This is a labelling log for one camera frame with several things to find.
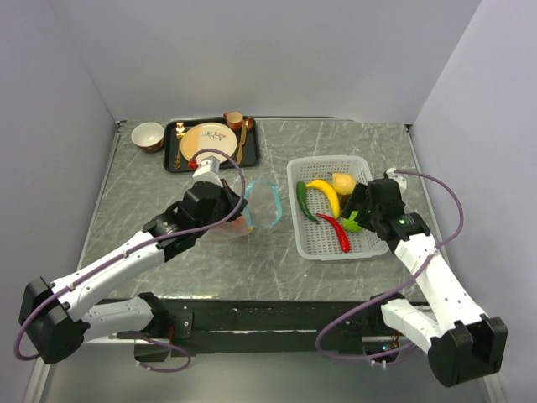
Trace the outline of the yellow toy potato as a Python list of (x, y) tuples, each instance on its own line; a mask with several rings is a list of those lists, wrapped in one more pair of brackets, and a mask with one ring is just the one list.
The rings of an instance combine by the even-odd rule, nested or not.
[(347, 173), (332, 173), (331, 185), (340, 196), (350, 196), (357, 184), (357, 180)]

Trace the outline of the green toy fruit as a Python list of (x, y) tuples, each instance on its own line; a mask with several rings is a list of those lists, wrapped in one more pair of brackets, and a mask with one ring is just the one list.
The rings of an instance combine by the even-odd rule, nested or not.
[(356, 218), (358, 211), (352, 211), (349, 218), (343, 218), (341, 221), (342, 228), (349, 233), (360, 233), (362, 228), (358, 225)]

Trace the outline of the orange toy pumpkin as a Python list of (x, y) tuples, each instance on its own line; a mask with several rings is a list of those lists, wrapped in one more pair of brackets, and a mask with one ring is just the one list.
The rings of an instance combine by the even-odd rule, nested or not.
[(232, 222), (232, 225), (233, 225), (234, 228), (246, 228), (246, 229), (248, 229), (247, 219), (243, 215), (241, 215), (236, 220), (234, 220)]

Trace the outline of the yellow toy banana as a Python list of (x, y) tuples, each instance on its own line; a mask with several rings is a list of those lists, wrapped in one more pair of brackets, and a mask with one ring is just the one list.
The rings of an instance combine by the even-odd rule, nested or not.
[(332, 216), (338, 219), (341, 216), (341, 205), (336, 190), (327, 181), (315, 179), (305, 185), (307, 189), (321, 191), (330, 204)]

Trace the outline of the red chili pepper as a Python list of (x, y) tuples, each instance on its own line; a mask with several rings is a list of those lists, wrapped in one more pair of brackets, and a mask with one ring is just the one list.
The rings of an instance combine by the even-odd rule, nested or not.
[(327, 221), (332, 226), (339, 241), (341, 251), (343, 253), (349, 253), (351, 249), (350, 241), (341, 224), (334, 217), (327, 216), (326, 214), (316, 213), (316, 216)]

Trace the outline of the clear zip top bag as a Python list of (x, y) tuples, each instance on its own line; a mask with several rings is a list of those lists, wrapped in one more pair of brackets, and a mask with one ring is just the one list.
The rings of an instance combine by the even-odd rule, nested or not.
[(248, 204), (241, 215), (247, 219), (248, 229), (234, 228), (233, 221), (226, 222), (208, 231), (201, 239), (207, 242), (231, 241), (246, 237), (253, 230), (273, 228), (282, 218), (282, 201), (277, 186), (271, 181), (251, 181), (246, 188), (245, 198)]

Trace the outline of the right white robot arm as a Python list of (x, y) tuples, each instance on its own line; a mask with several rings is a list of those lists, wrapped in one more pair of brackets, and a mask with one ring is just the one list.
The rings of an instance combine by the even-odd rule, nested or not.
[(377, 334), (393, 329), (405, 335), (426, 353), (433, 375), (445, 387), (496, 374), (503, 362), (507, 326), (500, 317), (489, 317), (465, 291), (424, 219), (404, 210), (405, 187), (397, 173), (358, 183), (342, 216), (353, 218), (388, 245), (415, 278), (433, 314), (391, 295), (367, 314), (368, 327)]

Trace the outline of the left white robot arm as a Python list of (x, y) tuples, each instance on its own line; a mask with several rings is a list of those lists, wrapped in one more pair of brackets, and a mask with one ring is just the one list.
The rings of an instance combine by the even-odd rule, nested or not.
[(168, 323), (160, 299), (145, 293), (124, 302), (102, 299), (123, 282), (154, 269), (192, 248), (209, 230), (238, 219), (248, 204), (245, 192), (224, 181), (197, 181), (164, 212), (126, 243), (87, 267), (52, 282), (38, 277), (24, 288), (18, 341), (27, 336), (36, 353), (14, 354), (21, 361), (57, 364), (83, 343), (117, 332), (154, 338)]

